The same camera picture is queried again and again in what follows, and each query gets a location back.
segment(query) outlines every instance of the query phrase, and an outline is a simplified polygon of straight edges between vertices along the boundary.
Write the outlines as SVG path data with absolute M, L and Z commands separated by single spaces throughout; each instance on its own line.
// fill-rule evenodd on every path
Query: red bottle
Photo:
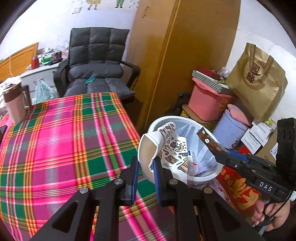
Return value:
M 37 56 L 35 56 L 31 61 L 31 69 L 36 69 L 38 67 L 39 67 L 39 59 Z

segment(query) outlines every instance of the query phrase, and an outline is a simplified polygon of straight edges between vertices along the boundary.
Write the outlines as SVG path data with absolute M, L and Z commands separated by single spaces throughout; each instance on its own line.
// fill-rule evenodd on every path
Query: wardrobe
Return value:
M 192 91 L 192 70 L 226 65 L 239 11 L 240 0 L 140 0 L 126 55 L 141 68 L 126 106 L 140 135 Z

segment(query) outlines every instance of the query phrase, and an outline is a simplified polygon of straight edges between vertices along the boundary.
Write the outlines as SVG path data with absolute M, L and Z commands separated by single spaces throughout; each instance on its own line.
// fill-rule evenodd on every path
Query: yellow box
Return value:
M 183 110 L 180 116 L 196 121 L 197 123 L 207 128 L 210 132 L 213 132 L 219 122 L 219 120 L 203 121 L 188 107 L 188 105 L 182 105 L 182 108 Z

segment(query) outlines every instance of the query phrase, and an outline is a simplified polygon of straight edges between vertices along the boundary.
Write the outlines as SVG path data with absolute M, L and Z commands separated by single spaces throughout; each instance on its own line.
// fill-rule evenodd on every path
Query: chair backrest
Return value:
M 73 28 L 70 35 L 70 68 L 88 64 L 113 62 L 118 64 L 125 48 L 129 29 Z

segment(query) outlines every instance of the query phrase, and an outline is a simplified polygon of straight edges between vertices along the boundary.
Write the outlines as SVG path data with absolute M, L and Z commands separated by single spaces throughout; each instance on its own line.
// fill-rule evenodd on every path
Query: black armrest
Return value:
M 130 67 L 133 70 L 128 80 L 128 83 L 126 84 L 126 86 L 130 88 L 133 85 L 135 79 L 140 75 L 141 69 L 139 66 L 136 66 L 134 64 L 131 64 L 125 61 L 121 61 L 120 63 L 126 65 L 127 67 Z
M 65 76 L 62 78 L 62 72 L 65 70 Z M 67 87 L 69 85 L 68 80 L 68 59 L 63 60 L 60 64 L 57 70 L 54 73 L 54 84 L 57 88 L 57 91 L 59 93 L 60 97 L 63 97 L 66 93 Z

